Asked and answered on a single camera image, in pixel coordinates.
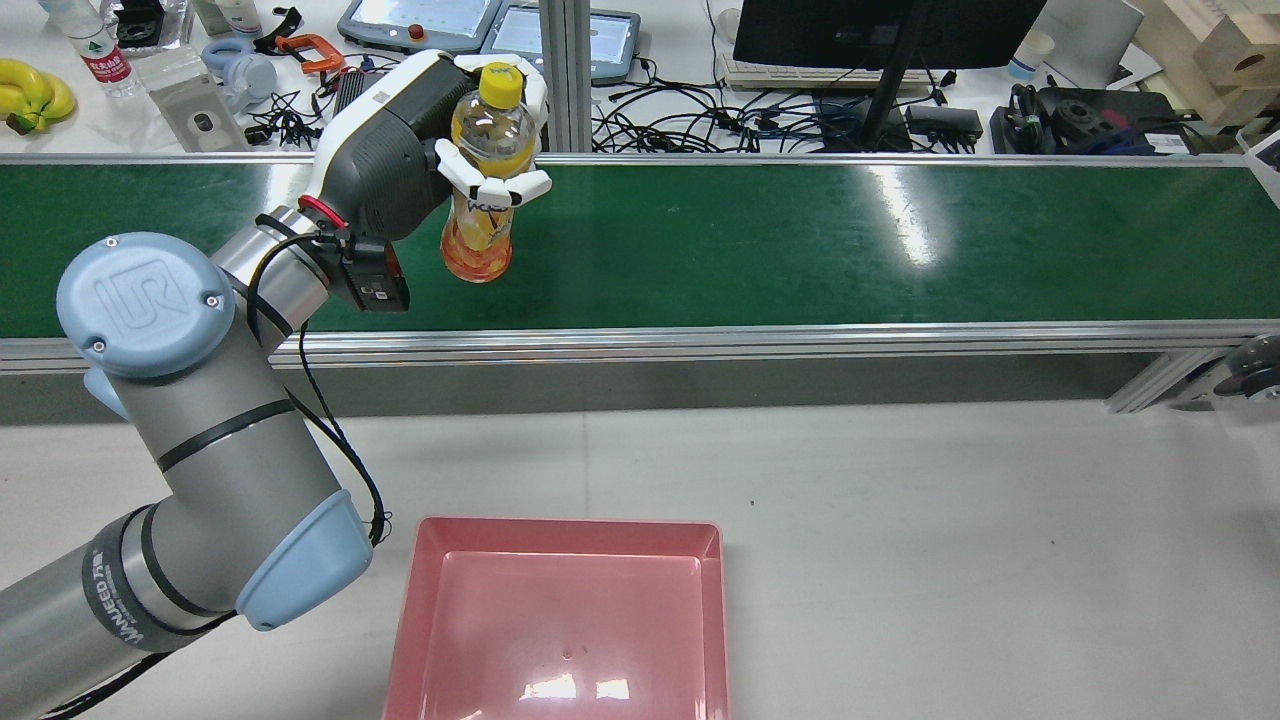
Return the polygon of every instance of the ur robot arm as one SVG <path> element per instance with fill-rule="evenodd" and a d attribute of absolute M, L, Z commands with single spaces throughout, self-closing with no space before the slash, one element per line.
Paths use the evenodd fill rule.
<path fill-rule="evenodd" d="M 325 128 L 297 208 L 259 215 L 211 259 L 124 233 L 68 266 L 58 313 L 90 361 L 86 386 L 133 423 L 172 495 L 0 591 L 0 717 L 36 717 L 233 611 L 279 626 L 369 565 L 378 525 L 361 521 L 266 356 L 330 293 L 407 309 L 392 242 L 454 183 L 509 206 L 549 188 L 536 170 L 477 178 L 436 142 L 493 59 L 513 61 L 403 60 Z M 541 77 L 517 67 L 545 118 Z"/>

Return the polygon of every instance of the tablet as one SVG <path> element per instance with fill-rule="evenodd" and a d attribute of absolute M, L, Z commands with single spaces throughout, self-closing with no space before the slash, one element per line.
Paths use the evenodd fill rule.
<path fill-rule="evenodd" d="M 355 0 L 338 32 L 379 50 L 434 47 L 460 55 L 480 50 L 497 13 L 498 0 Z M 411 36 L 412 24 L 422 26 L 422 37 Z"/>
<path fill-rule="evenodd" d="M 591 85 L 626 79 L 640 36 L 640 15 L 614 10 L 591 10 Z M 503 0 L 481 53 L 515 53 L 534 65 L 543 63 L 543 32 L 538 5 L 527 0 Z"/>

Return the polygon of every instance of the orange clamp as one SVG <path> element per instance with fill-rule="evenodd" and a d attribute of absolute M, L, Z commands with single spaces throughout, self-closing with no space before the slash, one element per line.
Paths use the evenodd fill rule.
<path fill-rule="evenodd" d="M 302 56 L 298 54 L 301 50 L 306 50 L 308 47 L 319 50 L 324 58 L 319 60 L 302 60 L 303 73 L 326 73 L 329 70 L 337 70 L 347 64 L 342 53 L 339 53 L 333 45 L 329 45 L 329 41 L 319 35 L 303 33 L 289 37 L 276 37 L 275 46 L 300 60 L 302 60 Z"/>

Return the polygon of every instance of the water bottle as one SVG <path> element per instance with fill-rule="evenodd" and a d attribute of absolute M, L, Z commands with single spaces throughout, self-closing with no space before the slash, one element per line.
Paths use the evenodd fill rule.
<path fill-rule="evenodd" d="M 138 77 L 88 0 L 40 0 L 40 6 L 70 40 L 109 97 L 125 97 L 138 91 Z"/>
<path fill-rule="evenodd" d="M 490 63 L 480 88 L 468 92 L 453 111 L 453 143 L 485 177 L 509 178 L 534 158 L 538 131 L 520 102 L 525 77 L 513 65 Z M 512 209 L 488 208 L 457 190 L 440 237 L 440 255 L 449 270 L 468 282 L 489 282 L 511 264 Z"/>

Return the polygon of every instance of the plastic tray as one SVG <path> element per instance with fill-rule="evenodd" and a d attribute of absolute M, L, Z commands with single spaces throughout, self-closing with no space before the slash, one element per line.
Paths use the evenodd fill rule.
<path fill-rule="evenodd" d="M 387 720 L 727 720 L 719 528 L 428 518 Z"/>

